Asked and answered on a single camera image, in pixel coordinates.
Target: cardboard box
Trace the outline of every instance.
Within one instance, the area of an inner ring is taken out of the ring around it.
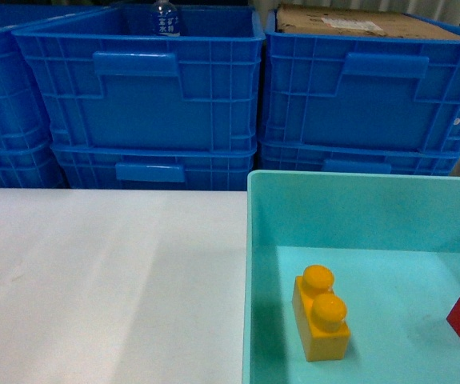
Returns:
[[[338,10],[281,4],[277,31],[288,34],[460,40],[439,26],[393,12]]]

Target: yellow toy block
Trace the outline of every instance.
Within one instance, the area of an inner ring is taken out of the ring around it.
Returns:
[[[334,276],[324,266],[309,266],[297,276],[292,304],[308,362],[341,360],[349,343],[347,308],[333,292]]]

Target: stacked crates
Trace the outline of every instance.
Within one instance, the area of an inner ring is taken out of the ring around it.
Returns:
[[[120,5],[14,32],[73,188],[244,190],[262,41],[247,6],[180,6],[181,37]]]
[[[451,172],[460,158],[460,40],[285,34],[274,11],[266,39],[261,168]]]
[[[0,5],[0,187],[63,185],[50,150],[49,118],[11,31],[89,7]]]

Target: crate handle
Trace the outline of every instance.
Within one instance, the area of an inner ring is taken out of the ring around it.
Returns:
[[[391,164],[384,162],[351,162],[344,160],[324,160],[323,172],[346,172],[356,174],[391,174]]]
[[[119,162],[116,179],[129,182],[185,182],[185,169],[179,164],[140,164]]]
[[[176,55],[124,54],[121,52],[94,52],[94,72],[110,76],[162,76],[179,75]]]
[[[384,78],[424,78],[428,66],[427,56],[349,52],[342,73]]]

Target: white table surface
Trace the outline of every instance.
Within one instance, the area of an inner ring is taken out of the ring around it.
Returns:
[[[0,383],[240,383],[246,193],[0,190]]]

